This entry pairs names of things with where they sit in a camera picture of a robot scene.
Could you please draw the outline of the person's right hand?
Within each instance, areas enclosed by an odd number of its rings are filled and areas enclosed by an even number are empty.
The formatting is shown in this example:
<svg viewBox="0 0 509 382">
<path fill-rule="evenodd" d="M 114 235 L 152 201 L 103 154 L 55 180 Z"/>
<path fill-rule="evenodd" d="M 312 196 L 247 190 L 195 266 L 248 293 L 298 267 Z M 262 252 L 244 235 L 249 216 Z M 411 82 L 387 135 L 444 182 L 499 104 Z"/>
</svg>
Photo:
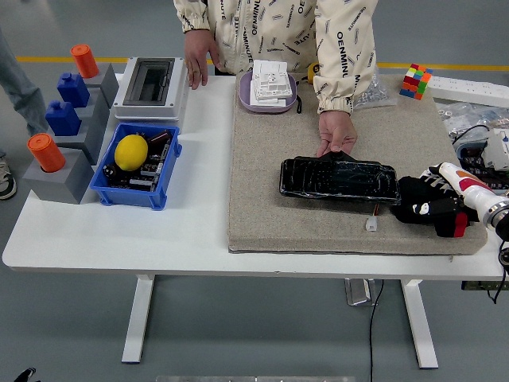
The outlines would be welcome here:
<svg viewBox="0 0 509 382">
<path fill-rule="evenodd" d="M 216 41 L 209 29 L 194 29 L 185 33 L 185 63 L 188 82 L 192 90 L 208 83 L 207 56 L 217 69 L 221 69 Z"/>
</svg>

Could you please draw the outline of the person's left hand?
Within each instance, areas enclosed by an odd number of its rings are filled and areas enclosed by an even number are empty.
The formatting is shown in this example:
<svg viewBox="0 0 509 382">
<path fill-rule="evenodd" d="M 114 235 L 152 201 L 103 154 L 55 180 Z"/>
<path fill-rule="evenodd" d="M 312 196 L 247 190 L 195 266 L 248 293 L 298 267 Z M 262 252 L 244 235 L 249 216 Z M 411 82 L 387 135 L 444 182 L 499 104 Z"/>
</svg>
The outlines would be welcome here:
<svg viewBox="0 0 509 382">
<path fill-rule="evenodd" d="M 321 143 L 317 157 L 329 152 L 343 151 L 350 154 L 358 135 L 351 116 L 344 111 L 324 111 L 319 117 L 319 135 Z"/>
</svg>

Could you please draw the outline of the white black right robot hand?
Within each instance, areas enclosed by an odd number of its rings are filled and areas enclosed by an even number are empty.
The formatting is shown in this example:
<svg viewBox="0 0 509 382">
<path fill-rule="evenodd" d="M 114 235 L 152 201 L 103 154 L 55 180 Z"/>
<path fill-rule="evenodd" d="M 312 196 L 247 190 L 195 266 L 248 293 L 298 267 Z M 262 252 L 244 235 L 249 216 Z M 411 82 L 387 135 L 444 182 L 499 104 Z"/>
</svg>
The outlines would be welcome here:
<svg viewBox="0 0 509 382">
<path fill-rule="evenodd" d="M 425 181 L 442 181 L 449 185 L 463 200 L 463 204 L 475 210 L 483 219 L 495 205 L 503 201 L 485 183 L 473 174 L 450 162 L 430 166 L 420 178 Z"/>
</svg>

